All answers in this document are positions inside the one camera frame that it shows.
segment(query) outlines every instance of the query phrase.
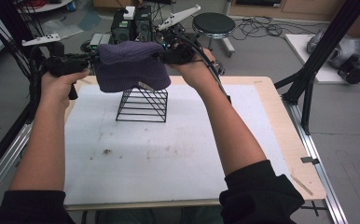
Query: wire frame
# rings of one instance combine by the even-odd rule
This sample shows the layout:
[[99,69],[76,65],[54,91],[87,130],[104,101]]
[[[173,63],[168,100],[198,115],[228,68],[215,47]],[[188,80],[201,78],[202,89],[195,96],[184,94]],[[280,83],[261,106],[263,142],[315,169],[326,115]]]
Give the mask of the wire frame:
[[166,122],[168,92],[133,87],[122,93],[116,120]]

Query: purple cloth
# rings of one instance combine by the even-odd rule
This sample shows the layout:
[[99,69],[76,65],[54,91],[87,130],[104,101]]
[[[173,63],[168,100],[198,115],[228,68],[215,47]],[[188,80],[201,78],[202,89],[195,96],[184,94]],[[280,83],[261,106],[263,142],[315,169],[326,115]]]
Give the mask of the purple cloth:
[[103,92],[132,89],[143,82],[155,91],[171,85],[163,63],[151,57],[163,50],[154,42],[126,41],[118,45],[99,45],[101,61],[95,63],[95,75]]

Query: hand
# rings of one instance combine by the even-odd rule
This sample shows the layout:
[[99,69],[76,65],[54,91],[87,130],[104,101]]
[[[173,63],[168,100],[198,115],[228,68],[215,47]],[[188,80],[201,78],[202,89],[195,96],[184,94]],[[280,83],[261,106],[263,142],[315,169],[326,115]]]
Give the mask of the hand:
[[[215,56],[210,50],[203,49],[203,52],[211,62],[215,61]],[[206,82],[215,81],[210,70],[207,68],[206,64],[201,60],[201,57],[198,54],[195,54],[191,63],[182,65],[172,64],[170,67],[180,72],[184,81],[196,90],[206,85]]]
[[49,72],[42,76],[40,104],[69,106],[69,92],[73,83],[86,77],[89,69],[61,77],[54,77]]

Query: white board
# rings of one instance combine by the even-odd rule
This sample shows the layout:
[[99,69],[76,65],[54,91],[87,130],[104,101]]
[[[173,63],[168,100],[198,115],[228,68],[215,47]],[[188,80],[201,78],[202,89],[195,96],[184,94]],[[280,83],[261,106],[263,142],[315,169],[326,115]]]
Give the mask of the white board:
[[[276,174],[290,178],[255,87],[225,89]],[[122,93],[80,89],[65,126],[66,205],[218,199],[227,189],[201,98],[187,85],[167,91],[167,122],[157,123],[116,121]]]
[[[312,37],[314,37],[314,35],[285,35],[288,44],[303,63],[308,61],[309,56],[311,56],[306,48]],[[338,75],[338,69],[331,67],[328,63],[324,63],[317,73],[316,82],[319,84],[347,84],[347,82]]]

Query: black stool seat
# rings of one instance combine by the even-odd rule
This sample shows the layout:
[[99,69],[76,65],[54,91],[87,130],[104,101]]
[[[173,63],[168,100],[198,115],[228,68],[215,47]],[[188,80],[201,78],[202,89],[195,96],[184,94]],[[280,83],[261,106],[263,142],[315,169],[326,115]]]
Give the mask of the black stool seat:
[[235,26],[235,21],[230,17],[215,12],[201,13],[192,22],[192,28],[197,34],[215,39],[230,36]]

